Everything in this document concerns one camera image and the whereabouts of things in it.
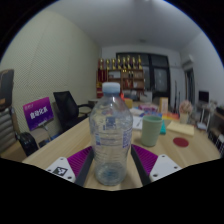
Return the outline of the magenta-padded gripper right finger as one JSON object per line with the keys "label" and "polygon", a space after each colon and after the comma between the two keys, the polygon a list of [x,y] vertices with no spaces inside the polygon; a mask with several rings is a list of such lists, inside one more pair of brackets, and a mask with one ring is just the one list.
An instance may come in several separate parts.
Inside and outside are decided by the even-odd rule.
{"label": "magenta-padded gripper right finger", "polygon": [[181,170],[167,155],[157,156],[137,145],[131,146],[131,155],[143,186]]}

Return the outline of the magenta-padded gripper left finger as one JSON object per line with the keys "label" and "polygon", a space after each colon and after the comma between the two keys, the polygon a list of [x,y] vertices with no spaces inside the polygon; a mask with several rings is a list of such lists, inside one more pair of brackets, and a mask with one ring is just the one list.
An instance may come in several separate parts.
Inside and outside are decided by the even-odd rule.
{"label": "magenta-padded gripper left finger", "polygon": [[92,160],[93,150],[89,146],[68,158],[59,157],[47,168],[47,171],[83,187]]}

